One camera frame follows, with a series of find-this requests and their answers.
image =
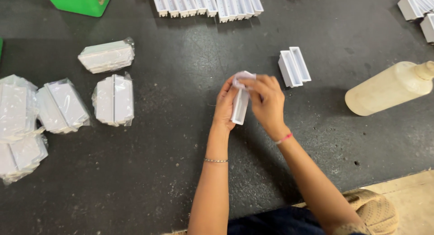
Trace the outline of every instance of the beige cloth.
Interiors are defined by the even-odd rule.
[[[343,225],[336,229],[333,235],[349,235],[355,232],[366,235],[394,234],[398,228],[398,212],[386,197],[366,189],[351,190],[343,195],[364,224]],[[304,208],[306,204],[295,206]]]

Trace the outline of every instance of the metal bangle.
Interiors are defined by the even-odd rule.
[[[229,160],[213,160],[213,159],[207,159],[207,158],[203,158],[204,161],[209,161],[209,162],[217,162],[217,163],[223,163],[223,162],[228,162]]]

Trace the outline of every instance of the person's left hand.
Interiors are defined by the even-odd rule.
[[[217,96],[216,110],[214,112],[213,125],[223,125],[230,131],[235,127],[235,123],[231,121],[233,103],[238,89],[232,87],[231,76],[224,84]]]

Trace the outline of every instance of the pink thread bracelet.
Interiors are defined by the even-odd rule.
[[[282,138],[282,139],[280,139],[279,141],[274,142],[274,143],[275,143],[276,145],[279,145],[279,144],[283,143],[286,139],[289,139],[289,138],[291,138],[291,137],[292,137],[292,132],[291,132],[290,134],[286,135],[286,137],[284,137],[284,138]]]

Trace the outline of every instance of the person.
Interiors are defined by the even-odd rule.
[[[283,120],[285,96],[274,76],[240,79],[249,88],[252,110],[277,144],[294,176],[307,208],[285,207],[228,221],[228,139],[232,101],[238,89],[229,78],[217,96],[198,187],[191,208],[188,235],[222,234],[393,234],[398,225],[394,206],[382,195],[364,189],[341,194],[303,150]]]

